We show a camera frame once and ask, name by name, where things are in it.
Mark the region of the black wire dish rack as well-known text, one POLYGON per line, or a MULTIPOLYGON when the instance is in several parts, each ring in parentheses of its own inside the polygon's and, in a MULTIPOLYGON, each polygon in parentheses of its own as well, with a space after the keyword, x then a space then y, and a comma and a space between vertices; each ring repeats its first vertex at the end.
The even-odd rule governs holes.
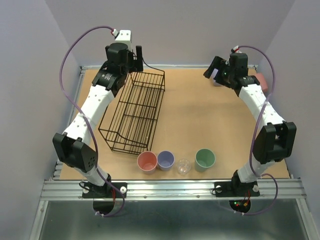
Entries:
POLYGON ((98 127, 112 152, 137 156, 151 150, 165 90, 162 69, 150 68, 128 75, 98 127))

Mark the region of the green cup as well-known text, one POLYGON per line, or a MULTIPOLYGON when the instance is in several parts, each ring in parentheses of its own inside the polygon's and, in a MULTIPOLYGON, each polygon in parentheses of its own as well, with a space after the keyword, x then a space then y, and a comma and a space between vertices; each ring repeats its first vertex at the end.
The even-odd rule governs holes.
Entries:
POLYGON ((194 167, 197 172, 205 172, 216 162, 216 155, 207 148, 199 149, 195 154, 194 167))

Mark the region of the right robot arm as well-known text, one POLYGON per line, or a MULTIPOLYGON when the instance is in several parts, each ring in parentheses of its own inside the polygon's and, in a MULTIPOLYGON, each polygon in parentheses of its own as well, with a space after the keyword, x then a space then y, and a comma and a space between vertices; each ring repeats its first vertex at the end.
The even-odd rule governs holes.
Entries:
POLYGON ((234 90, 256 121, 250 159, 235 172, 241 183, 255 182, 267 168, 291 156, 297 127, 284 120, 270 104, 264 76, 249 74, 245 53, 231 53, 228 60, 215 56, 203 75, 234 90))

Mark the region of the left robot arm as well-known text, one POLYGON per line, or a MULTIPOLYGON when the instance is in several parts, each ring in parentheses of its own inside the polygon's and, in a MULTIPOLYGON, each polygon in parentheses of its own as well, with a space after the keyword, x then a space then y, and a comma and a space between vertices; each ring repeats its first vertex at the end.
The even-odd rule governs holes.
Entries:
POLYGON ((131 51, 125 43, 112 43, 105 51, 107 60, 93 78, 83 105, 75 106, 78 113, 74 120, 52 139, 58 159, 97 187, 107 185, 109 174, 98 165, 98 149, 90 147, 91 141, 97 144, 94 130, 128 74, 143 71, 142 46, 131 51))

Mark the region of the pink cup back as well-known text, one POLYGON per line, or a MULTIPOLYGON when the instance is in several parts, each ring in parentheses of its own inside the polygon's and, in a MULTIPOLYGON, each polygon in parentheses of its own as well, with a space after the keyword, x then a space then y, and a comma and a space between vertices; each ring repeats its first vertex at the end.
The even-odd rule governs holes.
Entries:
POLYGON ((269 89, 267 81, 262 73, 256 73, 254 75, 260 83, 261 89, 263 93, 266 93, 269 89))

